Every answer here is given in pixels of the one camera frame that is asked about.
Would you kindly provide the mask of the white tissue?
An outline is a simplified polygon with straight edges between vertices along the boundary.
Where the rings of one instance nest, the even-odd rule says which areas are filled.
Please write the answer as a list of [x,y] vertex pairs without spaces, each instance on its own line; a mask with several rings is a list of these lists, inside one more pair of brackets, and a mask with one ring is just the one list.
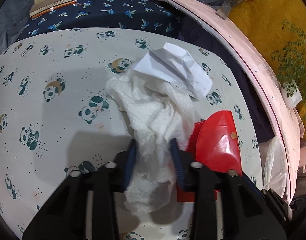
[[135,70],[110,78],[106,91],[127,114],[138,146],[125,206],[134,212],[154,212],[169,203],[176,183],[170,141],[176,139],[184,150],[193,133],[192,99],[171,83]]

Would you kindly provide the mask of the potted green plant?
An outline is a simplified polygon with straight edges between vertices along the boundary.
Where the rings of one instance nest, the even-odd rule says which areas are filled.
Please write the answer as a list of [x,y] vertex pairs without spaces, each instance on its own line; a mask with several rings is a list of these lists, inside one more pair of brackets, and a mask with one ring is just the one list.
[[306,32],[288,20],[282,21],[282,29],[296,35],[296,38],[271,52],[270,56],[278,63],[277,80],[286,90],[286,97],[301,93],[305,108],[302,119],[306,120]]

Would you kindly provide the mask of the navy palm print cloth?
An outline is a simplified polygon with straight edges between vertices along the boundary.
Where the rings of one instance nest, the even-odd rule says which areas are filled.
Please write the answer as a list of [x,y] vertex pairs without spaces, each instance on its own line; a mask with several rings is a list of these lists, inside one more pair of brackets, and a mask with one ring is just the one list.
[[82,28],[143,30],[176,38],[183,18],[176,8],[155,0],[77,0],[28,20],[18,38]]

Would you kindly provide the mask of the pink cloth covered shelf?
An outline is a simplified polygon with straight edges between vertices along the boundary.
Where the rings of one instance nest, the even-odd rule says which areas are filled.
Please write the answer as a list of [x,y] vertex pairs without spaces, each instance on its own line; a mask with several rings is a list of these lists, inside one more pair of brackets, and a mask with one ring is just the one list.
[[296,191],[300,140],[305,128],[297,110],[286,106],[273,70],[243,32],[229,18],[220,18],[212,7],[197,0],[158,1],[167,2],[184,12],[212,34],[247,74],[270,120],[274,135],[283,143],[288,172],[286,199],[291,202]]

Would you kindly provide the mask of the grey blue sofa cushion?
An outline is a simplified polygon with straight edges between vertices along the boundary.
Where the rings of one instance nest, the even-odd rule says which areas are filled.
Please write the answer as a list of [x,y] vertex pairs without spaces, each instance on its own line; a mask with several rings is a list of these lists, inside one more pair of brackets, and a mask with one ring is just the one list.
[[6,0],[0,9],[0,54],[24,30],[34,0]]

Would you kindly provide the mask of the white lined trash bin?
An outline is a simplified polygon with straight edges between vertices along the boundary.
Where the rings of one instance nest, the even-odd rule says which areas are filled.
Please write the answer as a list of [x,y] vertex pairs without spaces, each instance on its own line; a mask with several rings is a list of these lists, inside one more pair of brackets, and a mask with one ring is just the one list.
[[273,137],[259,144],[263,189],[273,191],[284,197],[287,182],[285,148],[279,137]]

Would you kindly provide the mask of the folded white paper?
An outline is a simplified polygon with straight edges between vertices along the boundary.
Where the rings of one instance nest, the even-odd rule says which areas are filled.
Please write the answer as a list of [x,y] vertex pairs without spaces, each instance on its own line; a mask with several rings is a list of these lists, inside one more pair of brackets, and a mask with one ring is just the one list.
[[197,100],[205,98],[213,84],[188,51],[168,42],[148,51],[131,69],[167,81]]

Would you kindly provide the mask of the yellow fabric backdrop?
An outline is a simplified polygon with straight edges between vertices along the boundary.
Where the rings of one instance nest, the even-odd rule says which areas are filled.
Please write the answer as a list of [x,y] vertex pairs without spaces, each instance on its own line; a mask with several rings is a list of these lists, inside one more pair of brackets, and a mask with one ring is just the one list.
[[[302,0],[242,1],[232,9],[229,18],[253,43],[276,75],[278,63],[271,59],[271,52],[296,38],[282,29],[282,21],[288,20],[306,32],[306,6]],[[302,118],[305,110],[302,102],[297,109]]]

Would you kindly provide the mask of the panda print tablecloth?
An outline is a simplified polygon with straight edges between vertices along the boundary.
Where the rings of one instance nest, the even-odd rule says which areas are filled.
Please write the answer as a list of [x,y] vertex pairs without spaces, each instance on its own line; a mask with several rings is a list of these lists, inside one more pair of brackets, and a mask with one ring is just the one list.
[[197,42],[128,29],[54,31],[0,55],[0,215],[17,237],[67,174],[96,170],[128,146],[132,130],[107,80],[165,43],[187,50],[212,79],[194,103],[197,120],[232,112],[242,169],[262,188],[257,105],[238,84],[238,62],[212,35]]

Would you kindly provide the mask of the red paper box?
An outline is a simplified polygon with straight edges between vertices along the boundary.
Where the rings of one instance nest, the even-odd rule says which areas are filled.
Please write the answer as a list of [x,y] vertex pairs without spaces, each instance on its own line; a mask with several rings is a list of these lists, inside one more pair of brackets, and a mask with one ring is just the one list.
[[229,184],[228,171],[234,170],[242,176],[241,156],[237,129],[231,111],[222,110],[212,114],[207,120],[194,124],[187,148],[182,151],[186,167],[186,186],[182,190],[176,186],[178,202],[193,202],[193,176],[188,166],[199,162],[219,175],[222,185],[217,189],[228,200],[235,200],[238,194]]

